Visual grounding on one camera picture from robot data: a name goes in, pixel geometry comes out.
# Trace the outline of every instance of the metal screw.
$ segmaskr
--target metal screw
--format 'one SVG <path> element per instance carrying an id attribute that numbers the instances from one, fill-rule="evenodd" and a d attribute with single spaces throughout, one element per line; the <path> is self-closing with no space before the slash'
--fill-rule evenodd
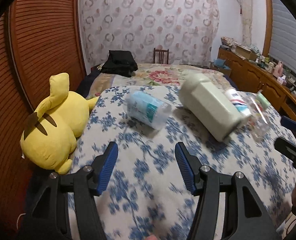
<path id="1" fill-rule="evenodd" d="M 203 166 L 201 166 L 201 170 L 204 172 L 208 172 L 210 170 L 210 167 L 207 165 L 203 165 Z"/>
<path id="2" fill-rule="evenodd" d="M 50 177 L 51 179 L 55 179 L 55 178 L 58 177 L 58 173 L 56 173 L 56 172 L 52 172 L 51 174 L 49 174 L 49 177 Z"/>
<path id="3" fill-rule="evenodd" d="M 238 179 L 242 179 L 244 177 L 243 173 L 241 171 L 238 171 L 237 173 L 235 173 L 235 176 L 238 178 Z"/>
<path id="4" fill-rule="evenodd" d="M 84 171 L 86 171 L 86 172 L 89 172 L 89 171 L 92 170 L 92 167 L 89 166 L 89 165 L 87 165 L 87 166 L 84 166 L 82 169 L 83 169 Z"/>

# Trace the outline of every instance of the wooden wardrobe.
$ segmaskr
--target wooden wardrobe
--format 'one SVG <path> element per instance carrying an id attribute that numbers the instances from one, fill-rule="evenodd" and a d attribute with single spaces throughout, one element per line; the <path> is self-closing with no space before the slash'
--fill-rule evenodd
<path id="1" fill-rule="evenodd" d="M 21 157 L 26 118 L 51 75 L 67 72 L 70 90 L 85 76 L 77 13 L 77 0 L 15 0 L 0 18 L 0 234 L 16 233 L 34 169 Z"/>

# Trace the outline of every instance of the yellow plush toy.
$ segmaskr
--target yellow plush toy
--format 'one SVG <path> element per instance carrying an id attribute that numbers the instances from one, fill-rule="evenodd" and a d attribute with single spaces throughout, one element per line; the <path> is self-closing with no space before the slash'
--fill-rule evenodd
<path id="1" fill-rule="evenodd" d="M 51 76 L 49 83 L 50 95 L 28 117 L 20 144 L 32 162 L 65 174 L 72 164 L 68 157 L 76 148 L 76 137 L 82 134 L 98 97 L 86 100 L 69 91 L 67 73 Z"/>

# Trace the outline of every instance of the pink bottle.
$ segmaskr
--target pink bottle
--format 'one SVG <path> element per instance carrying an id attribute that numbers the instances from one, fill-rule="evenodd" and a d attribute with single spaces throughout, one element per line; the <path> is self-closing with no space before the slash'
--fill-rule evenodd
<path id="1" fill-rule="evenodd" d="M 273 76 L 276 78 L 282 77 L 283 74 L 283 63 L 282 61 L 279 61 L 279 63 L 275 66 Z"/>

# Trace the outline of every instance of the window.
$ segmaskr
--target window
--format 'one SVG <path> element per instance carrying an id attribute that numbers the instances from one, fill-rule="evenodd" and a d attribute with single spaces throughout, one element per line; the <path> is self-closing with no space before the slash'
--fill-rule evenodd
<path id="1" fill-rule="evenodd" d="M 269 55 L 296 73 L 296 20 L 280 0 L 272 0 L 273 23 Z"/>

